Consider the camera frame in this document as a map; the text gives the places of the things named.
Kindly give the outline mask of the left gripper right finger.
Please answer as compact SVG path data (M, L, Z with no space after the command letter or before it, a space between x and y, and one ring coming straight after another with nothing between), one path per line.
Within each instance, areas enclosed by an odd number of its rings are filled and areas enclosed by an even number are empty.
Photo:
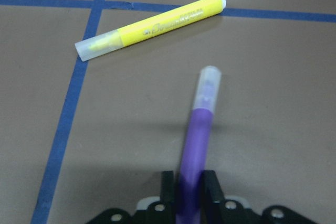
M245 199L224 195L213 170L205 170L202 180L202 204L208 223L314 223L282 205L269 206L260 215L255 213Z

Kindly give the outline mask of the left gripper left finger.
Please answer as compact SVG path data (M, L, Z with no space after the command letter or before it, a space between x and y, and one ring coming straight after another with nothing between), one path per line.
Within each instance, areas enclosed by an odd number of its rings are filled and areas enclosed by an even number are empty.
M138 201L133 215L119 208L110 208L88 221L89 223L175 223L174 173L161 173L160 195Z

